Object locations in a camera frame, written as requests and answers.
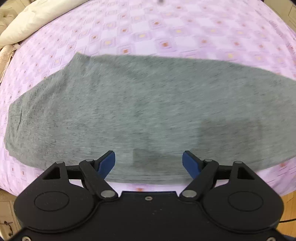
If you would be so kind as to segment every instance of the cream pillow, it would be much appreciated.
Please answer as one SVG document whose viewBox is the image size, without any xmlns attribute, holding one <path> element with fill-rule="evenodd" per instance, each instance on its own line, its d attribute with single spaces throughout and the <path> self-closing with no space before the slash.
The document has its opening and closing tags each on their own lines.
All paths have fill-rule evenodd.
<svg viewBox="0 0 296 241">
<path fill-rule="evenodd" d="M 36 0 L 28 5 L 0 35 L 0 47 L 29 37 L 45 24 L 88 0 Z"/>
</svg>

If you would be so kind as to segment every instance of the pink patterned bed sheet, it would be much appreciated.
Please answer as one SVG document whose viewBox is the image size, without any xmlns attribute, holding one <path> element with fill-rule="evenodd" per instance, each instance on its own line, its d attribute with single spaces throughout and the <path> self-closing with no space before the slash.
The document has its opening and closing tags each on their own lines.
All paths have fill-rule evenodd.
<svg viewBox="0 0 296 241">
<path fill-rule="evenodd" d="M 3 138 L 10 103 L 62 69 L 76 52 L 231 61 L 296 79 L 295 33 L 260 0 L 92 0 L 26 39 L 0 86 L 0 187 L 18 195 L 42 171 L 9 156 Z M 296 189 L 296 158 L 258 172 L 280 195 Z M 111 183 L 122 190 L 184 185 Z"/>
</svg>

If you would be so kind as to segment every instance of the heathered gray cloth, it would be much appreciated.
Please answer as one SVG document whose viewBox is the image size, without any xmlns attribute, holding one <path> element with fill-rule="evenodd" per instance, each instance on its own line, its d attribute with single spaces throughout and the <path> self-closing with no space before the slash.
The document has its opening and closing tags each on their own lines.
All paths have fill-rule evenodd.
<svg viewBox="0 0 296 241">
<path fill-rule="evenodd" d="M 296 156 L 295 84 L 229 62 L 76 54 L 10 105 L 5 146 L 41 169 L 114 150 L 119 182 L 186 183 L 185 150 L 256 171 Z"/>
</svg>

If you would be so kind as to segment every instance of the folded garment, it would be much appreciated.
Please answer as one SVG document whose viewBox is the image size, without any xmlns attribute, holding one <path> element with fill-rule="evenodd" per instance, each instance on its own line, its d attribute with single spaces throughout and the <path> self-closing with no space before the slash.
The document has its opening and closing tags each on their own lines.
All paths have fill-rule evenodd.
<svg viewBox="0 0 296 241">
<path fill-rule="evenodd" d="M 41 169 L 114 150 L 115 182 L 187 182 L 185 150 L 257 171 L 296 156 L 295 84 L 223 61 L 77 53 L 10 105 L 4 142 Z"/>
</svg>

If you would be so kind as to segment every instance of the black cable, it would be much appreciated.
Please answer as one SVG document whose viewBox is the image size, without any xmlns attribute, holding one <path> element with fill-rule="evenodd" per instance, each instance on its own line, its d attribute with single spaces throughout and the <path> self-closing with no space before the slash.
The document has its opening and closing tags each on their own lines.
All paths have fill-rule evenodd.
<svg viewBox="0 0 296 241">
<path fill-rule="evenodd" d="M 296 221 L 296 218 L 283 220 L 283 221 L 280 221 L 280 223 L 288 223 L 288 222 L 293 222 L 293 221 Z"/>
</svg>

